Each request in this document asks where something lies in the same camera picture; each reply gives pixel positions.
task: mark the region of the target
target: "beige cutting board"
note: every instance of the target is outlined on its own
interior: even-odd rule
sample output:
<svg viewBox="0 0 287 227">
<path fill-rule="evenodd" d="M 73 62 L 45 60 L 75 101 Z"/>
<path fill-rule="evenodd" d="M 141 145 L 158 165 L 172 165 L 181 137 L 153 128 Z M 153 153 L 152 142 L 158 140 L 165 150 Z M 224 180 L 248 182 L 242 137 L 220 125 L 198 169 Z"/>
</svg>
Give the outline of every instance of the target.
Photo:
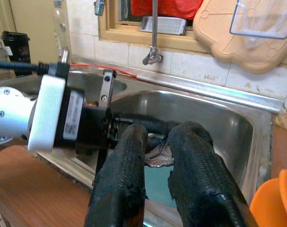
<svg viewBox="0 0 287 227">
<path fill-rule="evenodd" d="M 262 44 L 247 48 L 248 37 L 229 33 L 236 3 L 204 0 L 193 22 L 196 38 L 208 45 L 220 61 L 234 62 L 252 73 L 274 69 L 287 56 L 287 39 L 264 39 Z"/>
</svg>

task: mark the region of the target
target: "label sticker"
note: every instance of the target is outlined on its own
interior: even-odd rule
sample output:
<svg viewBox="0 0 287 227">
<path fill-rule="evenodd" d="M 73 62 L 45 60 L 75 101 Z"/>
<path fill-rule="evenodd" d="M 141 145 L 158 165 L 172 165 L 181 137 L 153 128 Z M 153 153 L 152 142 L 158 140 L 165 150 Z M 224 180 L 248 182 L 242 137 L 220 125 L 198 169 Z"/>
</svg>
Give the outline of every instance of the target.
<svg viewBox="0 0 287 227">
<path fill-rule="evenodd" d="M 12 51 L 11 51 L 11 48 L 10 48 L 9 46 L 5 46 L 5 48 L 6 48 L 6 51 L 7 51 L 7 55 L 8 55 L 8 56 L 13 56 L 13 53 L 12 53 Z"/>
<path fill-rule="evenodd" d="M 83 105 L 82 93 L 77 91 L 71 91 L 69 107 L 63 131 L 63 138 L 65 140 L 77 139 L 82 105 Z"/>
</svg>

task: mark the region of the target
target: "window frame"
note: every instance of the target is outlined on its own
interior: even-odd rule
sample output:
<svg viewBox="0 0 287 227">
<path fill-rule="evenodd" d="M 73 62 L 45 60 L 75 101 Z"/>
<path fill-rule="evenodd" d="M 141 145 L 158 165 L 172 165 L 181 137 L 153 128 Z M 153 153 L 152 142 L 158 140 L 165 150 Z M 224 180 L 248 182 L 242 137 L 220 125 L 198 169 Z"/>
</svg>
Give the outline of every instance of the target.
<svg viewBox="0 0 287 227">
<path fill-rule="evenodd" d="M 140 22 L 119 21 L 118 0 L 105 0 L 103 16 L 99 17 L 99 37 L 104 40 L 127 42 L 134 44 L 152 44 L 152 34 L 140 31 Z M 200 52 L 211 54 L 210 48 L 195 38 L 193 31 L 187 30 L 185 35 L 157 35 L 160 48 L 176 52 Z M 287 65 L 287 56 L 282 61 Z"/>
</svg>

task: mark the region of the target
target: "black cable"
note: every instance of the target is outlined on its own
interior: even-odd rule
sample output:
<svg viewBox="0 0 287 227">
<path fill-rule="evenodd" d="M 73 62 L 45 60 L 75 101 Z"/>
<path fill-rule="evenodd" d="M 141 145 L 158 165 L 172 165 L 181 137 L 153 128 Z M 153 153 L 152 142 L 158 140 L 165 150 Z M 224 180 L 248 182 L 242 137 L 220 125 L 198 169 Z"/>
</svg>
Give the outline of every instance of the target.
<svg viewBox="0 0 287 227">
<path fill-rule="evenodd" d="M 34 65 L 31 63 L 23 63 L 23 62 L 0 61 L 0 69 L 28 70 L 37 72 L 38 75 L 42 76 L 48 73 L 49 64 L 44 64 L 40 62 L 38 65 Z"/>
</svg>

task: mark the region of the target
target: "wooden countertop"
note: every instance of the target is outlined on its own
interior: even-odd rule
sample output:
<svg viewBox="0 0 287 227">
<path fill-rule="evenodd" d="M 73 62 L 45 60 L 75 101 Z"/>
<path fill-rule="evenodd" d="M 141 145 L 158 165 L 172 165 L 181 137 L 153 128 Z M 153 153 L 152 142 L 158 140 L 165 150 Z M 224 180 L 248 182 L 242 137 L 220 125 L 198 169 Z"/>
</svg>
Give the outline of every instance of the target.
<svg viewBox="0 0 287 227">
<path fill-rule="evenodd" d="M 287 168 L 287 131 L 274 126 L 272 177 Z M 90 193 L 28 154 L 0 151 L 0 211 L 15 227 L 82 227 Z"/>
</svg>

